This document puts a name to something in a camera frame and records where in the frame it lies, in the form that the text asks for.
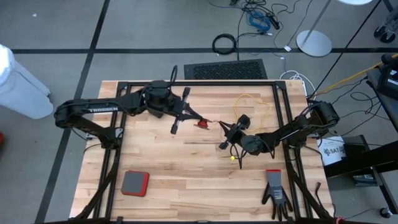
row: butcher block tabletop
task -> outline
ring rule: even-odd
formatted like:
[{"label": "butcher block tabletop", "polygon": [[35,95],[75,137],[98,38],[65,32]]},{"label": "butcher block tabletop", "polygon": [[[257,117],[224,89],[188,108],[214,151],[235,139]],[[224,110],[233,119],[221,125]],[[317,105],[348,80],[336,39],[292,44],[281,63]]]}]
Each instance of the butcher block tabletop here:
[{"label": "butcher block tabletop", "polygon": [[[234,123],[234,104],[239,96],[247,93],[254,99],[247,95],[242,96],[236,102],[236,111],[239,116],[244,113],[251,118],[249,131],[261,127],[247,134],[273,132],[278,129],[272,88],[260,85],[239,86],[239,81],[232,82],[236,82],[236,85],[192,86],[187,101],[196,112],[207,119]],[[115,97],[117,85],[118,81],[103,81],[98,98]],[[307,106],[302,82],[286,80],[286,86],[295,117]],[[134,86],[132,92],[140,88],[141,86]],[[183,89],[184,86],[172,87],[176,95],[182,95]],[[287,123],[282,92],[279,92],[279,98],[284,123]],[[292,199],[281,145],[275,149],[275,159],[269,153],[259,156],[247,154],[243,158],[243,169],[239,170],[238,160],[231,160],[229,147],[226,150],[218,148],[224,141],[224,132],[217,122],[209,123],[210,130],[205,130],[194,126],[196,121],[184,121],[180,123],[177,134],[173,135],[170,134],[170,129],[174,119],[168,115],[159,119],[147,111],[137,116],[127,116],[112,220],[122,216],[124,220],[145,221],[272,221],[272,201],[269,200],[265,205],[261,203],[267,184],[267,169],[282,170],[283,188],[289,199]],[[95,114],[93,121],[104,127],[109,126],[111,113]],[[98,143],[97,139],[93,139],[88,141],[87,146]],[[309,139],[307,145],[318,149],[313,139]],[[109,168],[113,162],[113,154],[114,152],[109,160]],[[78,215],[96,192],[103,157],[104,149],[100,146],[91,147],[85,152],[71,217]],[[302,148],[301,158],[309,191],[315,195],[315,187],[320,182],[320,200],[329,213],[333,214],[320,156]],[[124,173],[128,170],[150,174],[145,197],[121,193]],[[301,216],[304,217],[303,197],[298,187],[296,188]],[[105,213],[107,196],[108,192],[105,192],[101,217]]]}]

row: glove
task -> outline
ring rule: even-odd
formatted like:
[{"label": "glove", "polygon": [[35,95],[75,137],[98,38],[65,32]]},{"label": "glove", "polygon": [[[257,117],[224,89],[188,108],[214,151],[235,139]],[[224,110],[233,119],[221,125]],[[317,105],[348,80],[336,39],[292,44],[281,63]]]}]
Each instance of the glove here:
[{"label": "glove", "polygon": [[265,205],[269,198],[272,199],[274,204],[274,211],[272,212],[272,219],[275,219],[276,213],[278,212],[278,219],[282,221],[282,214],[287,219],[287,208],[293,212],[292,204],[287,198],[286,192],[281,184],[280,170],[266,170],[268,184],[264,196],[262,197],[262,204]]}]

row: yellow rope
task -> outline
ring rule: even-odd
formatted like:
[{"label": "yellow rope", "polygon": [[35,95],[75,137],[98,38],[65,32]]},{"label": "yellow rope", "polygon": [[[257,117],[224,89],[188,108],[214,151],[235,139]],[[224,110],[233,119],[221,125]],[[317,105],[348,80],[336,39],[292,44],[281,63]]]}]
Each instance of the yellow rope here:
[{"label": "yellow rope", "polygon": [[[242,96],[250,96],[251,98],[255,99],[254,96],[252,96],[252,95],[250,95],[250,94],[247,94],[247,93],[243,93],[242,95],[240,95],[240,96],[238,97],[238,99],[236,99],[235,104],[234,104],[234,111],[235,111],[236,122],[238,122],[238,111],[237,111],[237,109],[236,109],[236,104],[238,103],[238,101],[241,99]],[[259,100],[256,100],[256,101],[257,101],[259,104],[267,105],[269,108],[268,108],[268,110],[264,113],[264,115],[263,115],[262,118],[261,118],[261,125],[258,126],[258,127],[256,127],[256,128],[254,128],[254,129],[252,129],[252,130],[247,130],[247,131],[250,131],[250,132],[251,132],[251,131],[256,131],[256,130],[258,130],[258,129],[260,129],[260,128],[263,127],[264,118],[266,117],[267,113],[271,110],[271,105],[270,105],[269,103],[266,103],[266,102],[263,102],[263,101],[259,101]]]},{"label": "yellow rope", "polygon": [[[398,57],[398,54],[395,54],[395,55],[392,56],[392,58],[396,58],[396,57]],[[351,77],[348,77],[348,78],[346,78],[346,79],[343,79],[343,80],[339,81],[338,83],[335,83],[335,84],[329,86],[328,88],[326,88],[326,89],[324,89],[324,90],[322,90],[322,91],[319,91],[319,92],[318,92],[316,95],[314,95],[314,96],[317,96],[317,95],[320,95],[321,93],[324,93],[324,92],[326,92],[326,91],[329,91],[329,90],[335,88],[336,86],[338,86],[338,85],[340,85],[340,84],[342,84],[342,83],[344,83],[344,82],[348,82],[348,81],[350,81],[350,80],[352,80],[352,79],[354,79],[354,78],[356,78],[356,77],[358,77],[358,76],[364,74],[365,72],[369,71],[370,69],[374,69],[374,68],[376,68],[377,66],[380,66],[381,64],[382,64],[382,62],[379,62],[379,63],[373,65],[372,67],[367,68],[367,69],[365,69],[365,70],[363,70],[363,71],[360,71],[360,72],[358,72],[357,74],[355,74],[355,75],[353,75],[353,76],[351,76]]]}]

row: white cord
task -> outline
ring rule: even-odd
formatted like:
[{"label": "white cord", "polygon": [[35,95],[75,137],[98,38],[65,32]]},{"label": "white cord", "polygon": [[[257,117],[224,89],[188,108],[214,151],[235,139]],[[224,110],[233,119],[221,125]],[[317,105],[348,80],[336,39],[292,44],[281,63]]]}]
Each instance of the white cord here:
[{"label": "white cord", "polygon": [[313,89],[314,92],[315,92],[315,87],[314,87],[314,85],[312,84],[312,82],[311,82],[305,75],[299,73],[298,71],[295,71],[295,70],[286,71],[286,72],[284,72],[284,73],[282,73],[282,74],[280,75],[279,79],[283,79],[282,77],[283,77],[284,75],[288,74],[289,72],[294,72],[294,73],[295,73],[294,76],[290,77],[289,79],[291,79],[291,80],[301,80],[301,81],[303,81],[303,78],[305,78],[305,79],[310,83],[312,89]]}]

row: trash bin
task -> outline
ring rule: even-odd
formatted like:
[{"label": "trash bin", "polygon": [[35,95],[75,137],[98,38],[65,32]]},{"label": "trash bin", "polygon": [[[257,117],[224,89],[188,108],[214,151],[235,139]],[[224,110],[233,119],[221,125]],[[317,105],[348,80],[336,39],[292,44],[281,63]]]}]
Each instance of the trash bin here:
[{"label": "trash bin", "polygon": [[11,50],[0,45],[0,105],[40,119],[53,111],[49,94],[43,83],[15,61]]}]

